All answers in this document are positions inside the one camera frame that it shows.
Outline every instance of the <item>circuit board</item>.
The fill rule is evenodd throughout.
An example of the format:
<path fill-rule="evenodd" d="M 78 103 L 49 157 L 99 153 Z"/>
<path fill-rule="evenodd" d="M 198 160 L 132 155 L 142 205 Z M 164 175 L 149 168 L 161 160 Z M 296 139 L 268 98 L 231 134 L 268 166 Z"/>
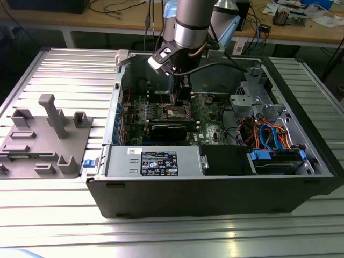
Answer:
<path fill-rule="evenodd" d="M 138 97 L 127 109 L 126 144 L 175 146 L 228 144 L 227 133 L 221 125 L 222 103 L 212 100 L 212 96 L 199 95 L 187 105 L 177 107 L 169 103 L 152 103 L 147 98 Z M 152 140 L 150 126 L 159 123 L 187 128 L 186 137 L 173 143 Z"/>

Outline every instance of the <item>motherboard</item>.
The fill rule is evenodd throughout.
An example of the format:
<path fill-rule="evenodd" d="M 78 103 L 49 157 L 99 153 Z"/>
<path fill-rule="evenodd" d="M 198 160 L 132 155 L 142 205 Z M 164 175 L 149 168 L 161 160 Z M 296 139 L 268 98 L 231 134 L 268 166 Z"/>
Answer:
<path fill-rule="evenodd" d="M 198 146 L 228 144 L 221 125 L 224 102 L 199 94 L 189 103 L 175 106 L 156 98 L 137 96 L 125 104 L 126 145 Z"/>

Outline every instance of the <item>blue cable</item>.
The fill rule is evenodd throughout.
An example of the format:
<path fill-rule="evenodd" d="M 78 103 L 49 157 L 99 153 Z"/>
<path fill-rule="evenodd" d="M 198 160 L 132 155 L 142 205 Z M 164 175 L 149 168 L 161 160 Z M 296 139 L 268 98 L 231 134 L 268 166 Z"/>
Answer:
<path fill-rule="evenodd" d="M 278 141 L 278 137 L 277 137 L 277 133 L 276 133 L 276 130 L 273 126 L 269 125 L 269 124 L 264 124 L 260 127 L 259 129 L 259 138 L 260 138 L 260 141 L 262 142 L 262 144 L 267 147 L 269 149 L 269 151 L 273 151 L 273 149 L 267 145 L 263 139 L 263 131 L 264 131 L 264 128 L 269 126 L 273 132 L 273 136 L 274 136 L 274 142 L 275 142 L 275 145 L 276 145 L 276 148 L 279 149 L 280 151 L 284 151 L 282 145 L 280 144 L 280 142 Z"/>
<path fill-rule="evenodd" d="M 259 31 L 259 28 L 258 28 L 257 23 L 255 23 L 254 21 L 251 21 L 251 20 L 248 20 L 248 21 L 251 22 L 251 23 L 253 23 L 254 26 L 256 27 L 257 42 L 256 42 L 256 45 L 255 45 L 254 48 L 253 48 L 252 53 L 251 53 L 251 55 L 253 55 L 254 52 L 257 50 L 257 46 L 258 46 L 258 43 L 259 43 L 259 40 L 260 40 L 260 31 Z"/>

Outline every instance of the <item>power supply label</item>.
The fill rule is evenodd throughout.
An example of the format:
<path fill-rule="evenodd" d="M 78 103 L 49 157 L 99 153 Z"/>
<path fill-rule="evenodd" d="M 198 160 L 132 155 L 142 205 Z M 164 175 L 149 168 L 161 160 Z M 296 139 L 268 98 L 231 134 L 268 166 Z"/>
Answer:
<path fill-rule="evenodd" d="M 141 152 L 142 176 L 177 176 L 176 152 Z"/>

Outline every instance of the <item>wooden workbench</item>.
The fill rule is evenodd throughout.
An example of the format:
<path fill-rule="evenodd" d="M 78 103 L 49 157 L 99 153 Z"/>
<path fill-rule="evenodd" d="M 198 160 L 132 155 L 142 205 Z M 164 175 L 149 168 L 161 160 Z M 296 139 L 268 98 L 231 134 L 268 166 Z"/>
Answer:
<path fill-rule="evenodd" d="M 128 0 L 125 4 L 114 6 L 117 9 L 138 4 L 139 0 Z M 338 44 L 344 36 L 344 26 L 327 28 L 308 20 L 305 27 L 299 26 L 275 26 L 272 23 L 272 16 L 262 13 L 263 5 L 269 3 L 268 0 L 253 0 L 253 8 L 256 15 L 261 19 L 262 23 L 271 26 L 268 42 L 292 45 L 318 45 L 333 46 Z M 74 15 L 60 12 L 43 12 L 43 11 L 26 11 L 26 10 L 10 10 L 6 4 L 7 10 L 13 17 L 24 27 L 48 28 L 61 30 L 66 40 L 67 47 L 73 47 L 73 39 L 70 35 L 71 31 L 89 31 L 89 32 L 107 32 L 107 33 L 123 33 L 123 34 L 143 34 L 144 23 L 148 10 L 148 3 L 136 6 L 122 11 L 117 17 L 111 17 L 104 13 L 97 13 L 90 9 L 86 9 L 82 15 Z M 103 10 L 102 1 L 98 0 L 92 5 L 96 10 Z M 13 25 L 13 21 L 0 8 L 0 26 Z M 162 29 L 161 4 L 155 4 L 155 30 Z M 249 23 L 246 23 L 243 31 L 235 32 L 234 40 L 238 38 L 249 40 L 254 37 L 254 31 Z"/>

